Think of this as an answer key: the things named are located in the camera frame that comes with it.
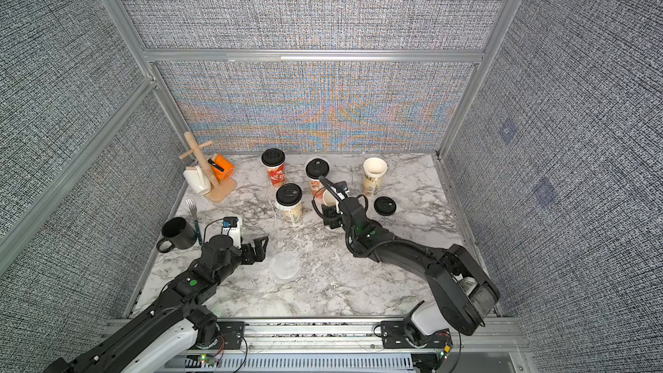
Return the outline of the red white paper cup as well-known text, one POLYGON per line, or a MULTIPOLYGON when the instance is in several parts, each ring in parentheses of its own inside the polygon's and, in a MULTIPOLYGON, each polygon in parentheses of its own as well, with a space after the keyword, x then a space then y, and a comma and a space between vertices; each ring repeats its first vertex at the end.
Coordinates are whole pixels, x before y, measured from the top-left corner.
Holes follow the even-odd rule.
POLYGON ((324 191, 326 191, 323 183, 318 179, 310 179, 310 188, 313 197, 315 199, 321 200, 324 195, 324 191))

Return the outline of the red paper milk tea cup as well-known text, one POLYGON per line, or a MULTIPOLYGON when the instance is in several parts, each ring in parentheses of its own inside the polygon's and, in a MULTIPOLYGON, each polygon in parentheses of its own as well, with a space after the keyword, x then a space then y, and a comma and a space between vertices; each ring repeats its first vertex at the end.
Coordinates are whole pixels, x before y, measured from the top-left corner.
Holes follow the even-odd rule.
POLYGON ((266 167, 269 180, 274 188, 280 188, 287 183, 285 164, 282 163, 274 167, 266 167))

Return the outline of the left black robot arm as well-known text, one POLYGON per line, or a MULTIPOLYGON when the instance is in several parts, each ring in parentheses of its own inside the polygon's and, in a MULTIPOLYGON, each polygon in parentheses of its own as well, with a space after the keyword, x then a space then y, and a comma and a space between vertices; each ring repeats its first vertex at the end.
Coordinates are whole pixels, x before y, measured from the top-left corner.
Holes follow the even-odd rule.
POLYGON ((217 235, 201 247, 201 255, 170 281, 155 301, 105 341, 67 362, 60 357, 46 372, 152 371, 194 345, 209 346, 219 337, 218 317, 205 302, 241 265, 262 262, 267 237, 236 247, 233 238, 217 235))

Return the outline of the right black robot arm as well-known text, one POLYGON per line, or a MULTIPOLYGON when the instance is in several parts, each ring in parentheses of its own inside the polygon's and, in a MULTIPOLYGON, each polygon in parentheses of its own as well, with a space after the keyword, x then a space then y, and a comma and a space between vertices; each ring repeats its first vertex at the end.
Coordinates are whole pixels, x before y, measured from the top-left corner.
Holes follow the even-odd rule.
POLYGON ((433 248, 400 238, 369 219, 357 198, 338 204, 346 248, 356 258, 391 264, 426 281, 433 301, 423 302, 404 322, 415 338, 452 328, 471 336, 484 325, 500 293, 481 265, 461 245, 433 248))

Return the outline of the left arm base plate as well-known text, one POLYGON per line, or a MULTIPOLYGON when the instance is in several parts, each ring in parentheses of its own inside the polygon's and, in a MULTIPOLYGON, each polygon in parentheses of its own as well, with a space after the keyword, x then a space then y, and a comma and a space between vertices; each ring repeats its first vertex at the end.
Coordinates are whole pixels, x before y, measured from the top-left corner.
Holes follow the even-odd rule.
POLYGON ((215 335, 208 349, 215 351, 224 348, 226 351, 241 350, 245 332, 244 321, 218 321, 215 335))

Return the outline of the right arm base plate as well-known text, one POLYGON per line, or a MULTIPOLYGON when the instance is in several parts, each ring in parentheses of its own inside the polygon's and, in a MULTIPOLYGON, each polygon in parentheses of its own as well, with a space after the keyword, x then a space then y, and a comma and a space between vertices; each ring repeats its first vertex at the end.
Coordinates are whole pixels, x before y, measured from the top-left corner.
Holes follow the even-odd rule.
POLYGON ((382 321, 375 333, 382 340, 383 347, 390 350, 440 349, 448 352, 453 346, 448 329, 426 336, 405 321, 382 321))

